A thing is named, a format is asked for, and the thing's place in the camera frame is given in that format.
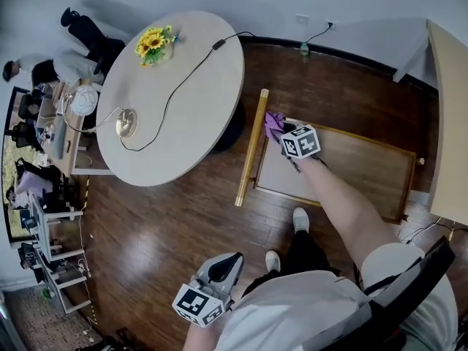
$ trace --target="wooden floor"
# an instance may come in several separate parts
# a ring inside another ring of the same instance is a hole
[[[104,334],[127,327],[155,350],[180,350],[188,323],[170,305],[205,259],[225,252],[244,254],[238,297],[265,273],[268,249],[287,251],[297,203],[250,190],[243,208],[234,206],[262,88],[270,89],[270,110],[417,151],[426,165],[418,167],[412,187],[429,190],[437,152],[437,98],[330,56],[312,55],[304,64],[296,50],[254,44],[245,44],[244,54],[241,100],[247,122],[229,151],[209,155],[177,181],[157,187],[135,187],[115,177],[91,178],[83,238],[98,329]],[[312,237],[332,266],[352,277],[350,256],[323,210],[304,208],[312,221]],[[437,219],[417,204],[409,203],[407,213],[411,222],[389,225],[400,238]],[[427,249],[442,233],[448,231],[436,226],[415,242]],[[467,238],[463,231],[455,234],[457,260],[449,271],[460,314],[468,309]],[[84,313],[91,316],[91,309]]]

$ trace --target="wooden rod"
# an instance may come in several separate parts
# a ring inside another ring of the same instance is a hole
[[[250,173],[252,171],[252,165],[254,164],[255,149],[257,148],[258,138],[260,136],[260,131],[262,130],[263,119],[265,118],[269,92],[270,91],[266,88],[260,92],[257,114],[255,115],[254,126],[252,127],[252,133],[250,134],[249,147],[247,148],[246,161],[244,162],[241,182],[239,184],[239,190],[237,191],[237,197],[235,198],[235,205],[237,207],[242,206],[246,196],[247,185],[249,184]]]

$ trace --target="white oval tabletop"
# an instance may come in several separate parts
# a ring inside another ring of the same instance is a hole
[[[205,58],[211,46],[234,35],[222,18],[208,12],[169,15],[149,27],[171,25],[181,42],[173,57],[161,65],[142,67],[135,46],[142,30],[124,48],[107,75],[97,106],[97,121],[116,107],[132,108],[137,129],[124,138],[125,146],[139,149],[150,142],[161,124],[167,98]],[[157,139],[139,152],[123,147],[116,133],[116,112],[97,129],[97,140],[109,169],[136,186],[163,184],[182,176],[210,152],[229,123],[244,81],[244,54],[232,37],[177,90],[169,104]]]

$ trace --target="sneaker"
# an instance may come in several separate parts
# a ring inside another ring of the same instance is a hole
[[[292,223],[294,224],[294,233],[300,230],[309,232],[309,216],[307,216],[304,208],[297,207],[292,215]]]
[[[278,254],[274,250],[270,250],[265,255],[265,263],[268,272],[281,270],[281,260],[279,259]]]

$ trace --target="black pants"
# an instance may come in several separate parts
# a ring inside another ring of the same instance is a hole
[[[286,259],[282,262],[281,272],[271,271],[263,277],[255,279],[246,288],[242,296],[249,294],[253,289],[270,279],[306,271],[332,271],[337,273],[336,270],[330,267],[324,251],[314,242],[310,234],[301,230],[292,239]]]

